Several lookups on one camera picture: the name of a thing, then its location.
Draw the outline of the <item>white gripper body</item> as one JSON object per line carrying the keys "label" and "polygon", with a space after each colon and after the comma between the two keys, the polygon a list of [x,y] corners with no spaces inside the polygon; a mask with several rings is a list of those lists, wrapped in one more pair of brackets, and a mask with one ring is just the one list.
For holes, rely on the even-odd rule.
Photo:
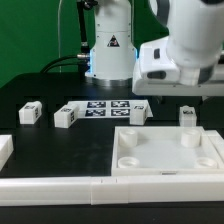
{"label": "white gripper body", "polygon": [[133,70],[132,91],[148,96],[224,96],[224,64],[199,70],[181,69],[168,58],[168,38],[161,38],[141,45],[139,58]]}

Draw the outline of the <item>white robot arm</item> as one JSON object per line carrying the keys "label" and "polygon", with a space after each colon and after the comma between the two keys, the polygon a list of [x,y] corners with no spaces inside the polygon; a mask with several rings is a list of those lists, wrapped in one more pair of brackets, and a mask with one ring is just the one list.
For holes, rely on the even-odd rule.
{"label": "white robot arm", "polygon": [[128,0],[95,0],[88,81],[137,95],[224,96],[224,0],[148,0],[169,35],[135,48]]}

